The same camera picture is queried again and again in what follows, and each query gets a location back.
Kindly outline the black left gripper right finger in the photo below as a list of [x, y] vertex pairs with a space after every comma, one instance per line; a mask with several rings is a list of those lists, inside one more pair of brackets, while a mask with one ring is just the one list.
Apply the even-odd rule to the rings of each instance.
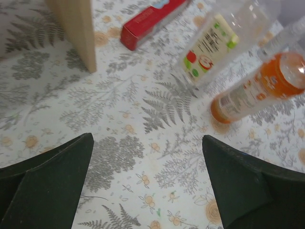
[[205, 135], [202, 141], [225, 229], [303, 229], [305, 175]]

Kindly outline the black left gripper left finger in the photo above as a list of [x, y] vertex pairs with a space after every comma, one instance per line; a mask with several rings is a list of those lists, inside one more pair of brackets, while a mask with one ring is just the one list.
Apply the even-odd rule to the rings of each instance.
[[0, 170], [2, 229], [70, 229], [92, 156], [82, 134], [50, 151]]

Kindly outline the orange juice bottle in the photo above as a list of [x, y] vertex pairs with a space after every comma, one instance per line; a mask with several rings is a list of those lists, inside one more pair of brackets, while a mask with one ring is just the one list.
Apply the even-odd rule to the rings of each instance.
[[230, 124], [305, 91], [305, 57], [297, 52], [275, 54], [217, 95], [210, 106], [215, 120]]

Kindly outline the clear plastic bottle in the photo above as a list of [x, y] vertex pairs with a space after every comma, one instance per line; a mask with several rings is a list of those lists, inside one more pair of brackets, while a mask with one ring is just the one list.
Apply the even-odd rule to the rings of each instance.
[[207, 85], [269, 30], [279, 0], [218, 0], [186, 45], [177, 70], [186, 87]]

